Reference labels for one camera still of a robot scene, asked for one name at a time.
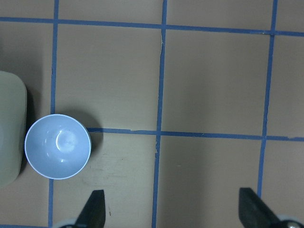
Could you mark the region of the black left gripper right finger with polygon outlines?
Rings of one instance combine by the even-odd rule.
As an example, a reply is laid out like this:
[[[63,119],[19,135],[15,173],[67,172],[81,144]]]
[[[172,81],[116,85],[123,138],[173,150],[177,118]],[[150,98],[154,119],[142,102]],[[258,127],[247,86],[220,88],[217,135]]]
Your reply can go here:
[[[276,228],[280,219],[251,188],[240,188],[238,217],[244,228]]]

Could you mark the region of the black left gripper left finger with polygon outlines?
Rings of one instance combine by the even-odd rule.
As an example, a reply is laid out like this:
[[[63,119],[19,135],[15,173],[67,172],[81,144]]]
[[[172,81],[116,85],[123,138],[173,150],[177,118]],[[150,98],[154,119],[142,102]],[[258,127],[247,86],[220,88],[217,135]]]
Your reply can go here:
[[[105,194],[103,190],[92,191],[79,214],[75,228],[103,228],[105,225]]]

